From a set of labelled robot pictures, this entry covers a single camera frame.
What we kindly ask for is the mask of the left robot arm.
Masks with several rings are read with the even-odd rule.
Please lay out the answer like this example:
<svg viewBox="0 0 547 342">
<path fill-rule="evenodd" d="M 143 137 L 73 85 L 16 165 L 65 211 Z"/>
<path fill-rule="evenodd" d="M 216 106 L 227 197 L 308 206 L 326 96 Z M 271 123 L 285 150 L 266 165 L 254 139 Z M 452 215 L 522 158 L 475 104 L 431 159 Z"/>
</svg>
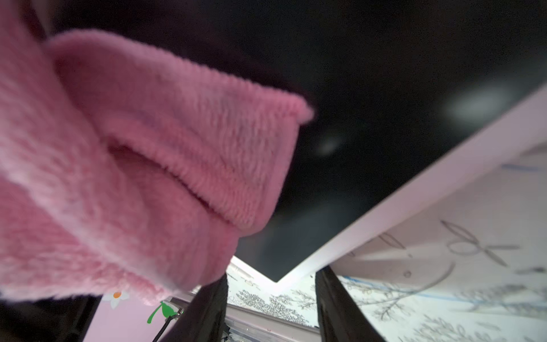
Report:
<svg viewBox="0 0 547 342">
<path fill-rule="evenodd" d="M 1 300 L 1 342 L 82 341 L 101 303 L 100 296 Z"/>
</svg>

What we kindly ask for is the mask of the pink fluffy cloth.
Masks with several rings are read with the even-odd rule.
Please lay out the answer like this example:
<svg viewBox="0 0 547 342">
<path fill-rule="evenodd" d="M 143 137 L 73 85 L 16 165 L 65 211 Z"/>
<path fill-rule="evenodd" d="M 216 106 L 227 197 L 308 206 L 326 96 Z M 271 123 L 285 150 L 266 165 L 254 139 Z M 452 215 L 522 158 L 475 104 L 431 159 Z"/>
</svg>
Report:
<svg viewBox="0 0 547 342">
<path fill-rule="evenodd" d="M 312 118 L 182 1 L 3 1 L 1 297 L 215 282 Z"/>
</svg>

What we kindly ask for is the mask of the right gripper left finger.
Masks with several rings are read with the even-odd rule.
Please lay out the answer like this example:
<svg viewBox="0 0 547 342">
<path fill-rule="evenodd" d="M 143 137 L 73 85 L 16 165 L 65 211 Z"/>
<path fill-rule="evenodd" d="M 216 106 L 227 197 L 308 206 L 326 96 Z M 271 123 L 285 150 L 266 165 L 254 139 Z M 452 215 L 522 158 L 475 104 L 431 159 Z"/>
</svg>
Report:
<svg viewBox="0 0 547 342">
<path fill-rule="evenodd" d="M 160 341 L 222 341 L 228 289 L 226 274 L 203 286 Z"/>
</svg>

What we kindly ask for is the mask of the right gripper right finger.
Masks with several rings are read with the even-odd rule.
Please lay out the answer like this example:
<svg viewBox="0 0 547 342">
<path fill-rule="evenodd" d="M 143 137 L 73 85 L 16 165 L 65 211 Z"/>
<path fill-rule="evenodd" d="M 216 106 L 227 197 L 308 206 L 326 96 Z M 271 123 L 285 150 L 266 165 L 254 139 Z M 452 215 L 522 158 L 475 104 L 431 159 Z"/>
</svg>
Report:
<svg viewBox="0 0 547 342">
<path fill-rule="evenodd" d="M 316 272 L 315 282 L 322 341 L 385 341 L 329 266 Z"/>
</svg>

